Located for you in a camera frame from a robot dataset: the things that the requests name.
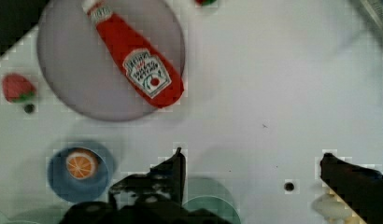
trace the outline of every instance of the small black hole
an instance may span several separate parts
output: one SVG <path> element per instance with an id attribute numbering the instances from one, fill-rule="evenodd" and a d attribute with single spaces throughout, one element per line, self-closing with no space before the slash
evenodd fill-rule
<path id="1" fill-rule="evenodd" d="M 291 182 L 288 182 L 288 183 L 285 184 L 284 189 L 286 191 L 293 191 L 294 190 L 294 185 Z"/>

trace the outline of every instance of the black object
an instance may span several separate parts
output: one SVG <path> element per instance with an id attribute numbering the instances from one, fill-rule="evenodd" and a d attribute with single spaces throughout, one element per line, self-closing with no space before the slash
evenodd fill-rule
<path id="1" fill-rule="evenodd" d="M 0 56 L 39 21 L 49 0 L 0 0 Z"/>
<path id="2" fill-rule="evenodd" d="M 294 190 L 294 185 L 291 182 L 288 182 L 288 183 L 285 184 L 284 189 L 286 191 L 293 191 Z"/>
<path id="3" fill-rule="evenodd" d="M 183 189 L 186 176 L 186 159 L 181 148 L 173 157 L 150 169 L 146 175 L 129 175 L 110 187 L 109 202 L 116 207 L 114 195 L 124 192 L 132 192 L 135 197 L 151 193 L 168 193 L 170 200 L 182 203 Z"/>
<path id="4" fill-rule="evenodd" d="M 186 159 L 177 153 L 151 168 L 147 175 L 130 175 L 109 190 L 109 203 L 79 203 L 72 206 L 60 224 L 231 224 L 205 209 L 189 212 L 182 208 Z M 166 190 L 166 198 L 157 191 Z M 134 205 L 118 210 L 115 195 L 133 192 Z"/>
<path id="5" fill-rule="evenodd" d="M 27 114 L 32 114 L 35 112 L 35 105 L 33 104 L 28 104 L 28 105 L 25 105 L 23 107 L 23 110 L 25 111 L 25 113 Z"/>
<path id="6" fill-rule="evenodd" d="M 320 178 L 368 224 L 383 224 L 383 175 L 326 153 Z"/>

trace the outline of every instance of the white table surface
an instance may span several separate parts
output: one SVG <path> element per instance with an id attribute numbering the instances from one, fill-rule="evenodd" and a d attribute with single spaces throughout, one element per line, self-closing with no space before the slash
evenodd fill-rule
<path id="1" fill-rule="evenodd" d="M 0 211 L 68 206 L 47 184 L 47 161 L 83 138 L 112 150 L 114 182 L 185 146 L 188 175 L 216 178 L 250 224 L 322 223 L 311 204 L 327 150 L 383 171 L 383 51 L 348 2 L 168 3 L 186 32 L 187 91 L 151 116 L 106 123 L 67 108 L 41 75 L 36 30 L 0 60 L 0 80 L 20 72 L 39 90 L 38 111 L 26 115 L 0 85 Z"/>

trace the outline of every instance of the blue bowl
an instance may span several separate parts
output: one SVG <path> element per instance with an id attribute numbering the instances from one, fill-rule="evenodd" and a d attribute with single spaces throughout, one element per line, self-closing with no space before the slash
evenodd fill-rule
<path id="1" fill-rule="evenodd" d="M 94 176 L 78 180 L 66 169 L 66 158 L 76 148 L 84 148 L 96 155 L 98 169 Z M 93 141 L 78 142 L 63 149 L 51 158 L 48 167 L 48 181 L 51 189 L 70 203 L 91 202 L 99 198 L 112 179 L 114 160 L 111 153 Z"/>

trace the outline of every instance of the green object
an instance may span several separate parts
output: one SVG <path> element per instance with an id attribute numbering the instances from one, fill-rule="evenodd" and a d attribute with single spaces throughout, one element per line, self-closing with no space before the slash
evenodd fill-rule
<path id="1" fill-rule="evenodd" d="M 30 91 L 28 93 L 21 94 L 19 98 L 13 100 L 13 103 L 23 103 L 32 100 L 34 97 L 35 93 L 33 91 Z"/>
<path id="2" fill-rule="evenodd" d="M 211 5 L 212 3 L 216 2 L 217 0 L 205 0 L 203 1 L 203 3 L 201 4 L 201 6 L 208 6 L 208 5 Z"/>
<path id="3" fill-rule="evenodd" d="M 232 224 L 241 224 L 240 217 L 235 209 L 229 203 L 217 197 L 202 196 L 191 199 L 183 204 L 183 207 L 190 212 L 205 208 Z"/>
<path id="4" fill-rule="evenodd" d="M 205 208 L 232 224 L 241 224 L 231 192 L 215 179 L 189 177 L 184 202 L 183 206 L 191 212 Z"/>

